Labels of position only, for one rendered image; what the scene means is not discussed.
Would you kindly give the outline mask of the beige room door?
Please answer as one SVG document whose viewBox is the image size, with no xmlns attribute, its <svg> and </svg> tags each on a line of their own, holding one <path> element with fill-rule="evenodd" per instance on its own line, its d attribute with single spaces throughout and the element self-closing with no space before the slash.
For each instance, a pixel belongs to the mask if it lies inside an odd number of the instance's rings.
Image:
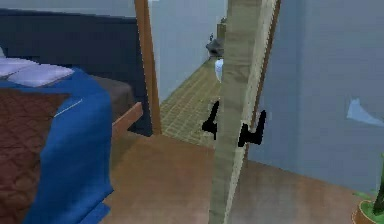
<svg viewBox="0 0 384 224">
<path fill-rule="evenodd" d="M 208 224 L 230 224 L 246 143 L 238 146 L 242 124 L 254 123 L 281 0 L 228 0 L 224 64 Z"/>
</svg>

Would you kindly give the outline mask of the white toilet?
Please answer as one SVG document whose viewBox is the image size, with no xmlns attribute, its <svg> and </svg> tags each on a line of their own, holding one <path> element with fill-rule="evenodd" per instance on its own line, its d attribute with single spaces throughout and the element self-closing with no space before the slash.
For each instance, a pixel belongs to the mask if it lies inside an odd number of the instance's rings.
<svg viewBox="0 0 384 224">
<path fill-rule="evenodd" d="M 222 69 L 223 69 L 224 60 L 218 59 L 215 61 L 215 74 L 218 81 L 222 80 Z"/>
</svg>

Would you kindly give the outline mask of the grey sink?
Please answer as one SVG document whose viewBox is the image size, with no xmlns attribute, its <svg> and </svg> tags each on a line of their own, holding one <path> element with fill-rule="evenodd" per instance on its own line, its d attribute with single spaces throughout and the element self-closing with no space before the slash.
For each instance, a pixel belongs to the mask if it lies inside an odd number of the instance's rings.
<svg viewBox="0 0 384 224">
<path fill-rule="evenodd" d="M 213 34 L 210 34 L 206 49 L 210 57 L 222 57 L 224 55 L 224 40 L 215 38 Z"/>
</svg>

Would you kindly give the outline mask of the bed with blue blanket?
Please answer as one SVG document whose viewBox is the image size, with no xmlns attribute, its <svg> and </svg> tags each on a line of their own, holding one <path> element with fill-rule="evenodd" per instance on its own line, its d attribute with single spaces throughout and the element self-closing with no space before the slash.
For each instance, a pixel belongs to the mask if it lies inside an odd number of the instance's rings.
<svg viewBox="0 0 384 224">
<path fill-rule="evenodd" d="M 99 224 L 113 141 L 152 133 L 137 18 L 0 9 L 2 57 L 74 73 L 0 78 L 0 224 Z"/>
</svg>

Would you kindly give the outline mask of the white pillow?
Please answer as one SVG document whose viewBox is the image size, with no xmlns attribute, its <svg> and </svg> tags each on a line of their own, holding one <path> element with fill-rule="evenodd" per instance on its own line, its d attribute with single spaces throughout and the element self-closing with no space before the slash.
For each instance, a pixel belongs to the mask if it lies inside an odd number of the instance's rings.
<svg viewBox="0 0 384 224">
<path fill-rule="evenodd" d="M 0 58 L 0 78 L 5 78 L 17 71 L 36 65 L 36 62 L 21 58 Z"/>
<path fill-rule="evenodd" d="M 74 73 L 73 69 L 50 64 L 33 65 L 8 77 L 8 81 L 28 87 L 41 87 Z"/>
</svg>

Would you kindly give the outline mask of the green house plant in pot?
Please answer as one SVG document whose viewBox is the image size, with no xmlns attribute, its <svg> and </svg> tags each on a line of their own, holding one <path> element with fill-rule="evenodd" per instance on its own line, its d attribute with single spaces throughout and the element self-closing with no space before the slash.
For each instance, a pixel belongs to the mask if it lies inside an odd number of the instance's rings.
<svg viewBox="0 0 384 224">
<path fill-rule="evenodd" d="M 351 215 L 352 224 L 384 224 L 384 153 L 380 184 L 370 196 L 364 192 L 354 192 L 353 195 L 361 198 L 356 210 Z"/>
</svg>

